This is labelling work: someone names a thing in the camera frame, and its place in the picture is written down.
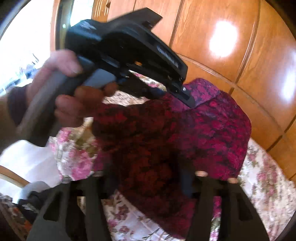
pink rose print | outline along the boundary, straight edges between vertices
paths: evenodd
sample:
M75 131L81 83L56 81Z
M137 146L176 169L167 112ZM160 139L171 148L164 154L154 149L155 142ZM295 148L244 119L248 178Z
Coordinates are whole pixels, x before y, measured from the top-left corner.
M71 134L71 130L67 128L62 128L59 132L59 135L57 136L58 143L68 142L69 141L69 135Z
M119 212L117 214L115 214L115 218L119 221L126 220L126 218L128 216L127 214L129 213L128 207L124 204L123 206L120 206L118 208L118 210L119 210Z
M275 194L275 189L274 189L273 187L271 187L271 188L269 189L268 196L272 196L272 195L274 195L274 194Z
M49 147L50 147L50 149L52 150L52 152L56 152L56 146L55 146L55 144L54 144L54 142L49 142Z
M76 155L76 149L72 149L71 151L69 151L68 153L68 157L69 158L73 158Z
M259 182L263 182L263 181L265 181L265 180L266 180L266 173L265 173L265 172L259 172L259 173L257 174L257 180L258 180Z
M277 181L277 172L276 170L273 170L272 174L271 174L271 179L273 183L276 183Z
M117 225L117 221L114 219L108 220L108 228L109 230L113 230L113 228Z
M85 150L79 151L80 160L74 163L72 168L72 179L74 181L87 178L91 172L93 162Z
M124 225L119 229L119 232L122 234L127 234L129 232L129 228Z

red floral fabric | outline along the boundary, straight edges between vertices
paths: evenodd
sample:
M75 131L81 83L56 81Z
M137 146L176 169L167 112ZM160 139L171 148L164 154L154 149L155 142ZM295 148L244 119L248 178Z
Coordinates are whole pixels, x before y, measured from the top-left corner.
M112 161L119 191L167 233L185 238L195 200L181 190L180 170L197 170L216 179L237 177L247 151L251 124L225 92L204 79L185 85L196 106L190 109L166 93L144 104L102 104L93 133ZM220 200L214 200L214 215Z

fingernail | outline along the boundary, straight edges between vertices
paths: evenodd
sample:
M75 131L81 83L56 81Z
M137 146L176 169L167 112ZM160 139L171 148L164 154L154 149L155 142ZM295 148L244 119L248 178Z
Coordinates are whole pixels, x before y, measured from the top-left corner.
M56 105L61 105L65 100L68 100L70 98L71 98L71 96L69 96L69 95L59 95L56 98Z
M196 171L195 175L198 177L207 177L208 174L205 171Z
M232 183L232 184L239 183L239 181L238 181L236 178L234 178L234 177L230 177L230 178L228 178L227 181L228 181L229 183Z
M81 65L79 63L75 62L75 61L72 61L72 62L69 63L69 68L75 74L80 74L80 73L83 72L83 69L82 69Z
M75 93L74 93L74 96L75 97L81 97L81 98L83 98L86 95L87 95L87 93L86 93L85 89L83 88L83 86L78 87L75 90Z

hand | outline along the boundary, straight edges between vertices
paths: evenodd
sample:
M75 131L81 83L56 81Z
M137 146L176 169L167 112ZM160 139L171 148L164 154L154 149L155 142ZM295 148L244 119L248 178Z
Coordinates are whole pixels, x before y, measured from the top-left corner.
M28 106L55 70L69 77L75 77L83 72L74 52L70 50L53 52L38 71L33 82L27 87ZM91 113L99 107L102 99L105 96L112 96L116 89L115 82L107 84L103 89L80 86L75 90L74 96L59 95L56 98L57 109L54 114L64 127L81 126L84 117L91 116Z

pink floral fabric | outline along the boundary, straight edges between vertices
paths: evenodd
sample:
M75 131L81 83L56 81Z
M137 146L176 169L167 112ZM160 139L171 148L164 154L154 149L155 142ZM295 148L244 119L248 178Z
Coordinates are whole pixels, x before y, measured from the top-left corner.
M296 210L293 181L253 139L238 176L241 187L253 203L271 241L283 231Z
M145 77L143 80L155 87L162 87ZM145 98L137 99L120 91L104 100L105 103L125 106L142 104L145 101ZM101 153L89 126L90 122L78 129L62 129L57 137L51 138L50 145L55 152L62 176L78 180L91 175L92 169L102 168L92 166L94 159L98 154L99 158ZM247 154L238 180L260 215L270 240L274 241L296 210L294 183L285 178L276 162L253 139L248 142ZM113 240L179 240L146 218L118 191L103 203ZM81 208L85 208L83 198ZM210 241L218 239L220 214L218 212L212 219Z
M93 164L99 147L92 135L92 119L86 119L79 128L62 128L56 137L50 137L49 146L54 152L61 178L74 181L93 174Z

